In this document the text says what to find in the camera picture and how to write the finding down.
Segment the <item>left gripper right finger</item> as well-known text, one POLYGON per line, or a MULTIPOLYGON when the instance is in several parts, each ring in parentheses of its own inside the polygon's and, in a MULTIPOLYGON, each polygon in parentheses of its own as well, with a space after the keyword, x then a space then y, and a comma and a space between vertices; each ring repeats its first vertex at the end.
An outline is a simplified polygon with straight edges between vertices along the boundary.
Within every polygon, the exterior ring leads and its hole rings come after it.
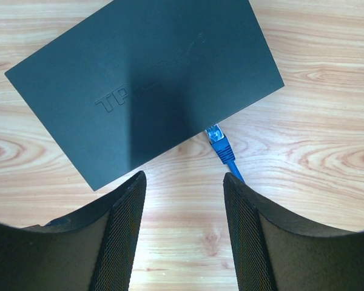
POLYGON ((307 219, 231 173, 223 189, 240 290, 364 290, 364 231, 307 219))

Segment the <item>black network switch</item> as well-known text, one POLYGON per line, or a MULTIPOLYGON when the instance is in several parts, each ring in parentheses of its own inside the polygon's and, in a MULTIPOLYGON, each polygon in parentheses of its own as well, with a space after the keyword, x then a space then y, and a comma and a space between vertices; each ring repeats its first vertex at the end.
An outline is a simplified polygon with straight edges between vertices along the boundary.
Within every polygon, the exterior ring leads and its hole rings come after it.
POLYGON ((112 1, 5 75, 93 190, 284 85, 248 1, 112 1))

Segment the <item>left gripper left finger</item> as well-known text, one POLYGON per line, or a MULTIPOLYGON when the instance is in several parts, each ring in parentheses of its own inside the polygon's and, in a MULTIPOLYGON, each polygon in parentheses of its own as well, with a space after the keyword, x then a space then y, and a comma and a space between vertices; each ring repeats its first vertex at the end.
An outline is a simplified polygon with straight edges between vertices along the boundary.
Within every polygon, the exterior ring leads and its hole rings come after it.
POLYGON ((140 171, 44 226, 0 223, 0 290, 127 290, 145 196, 140 171))

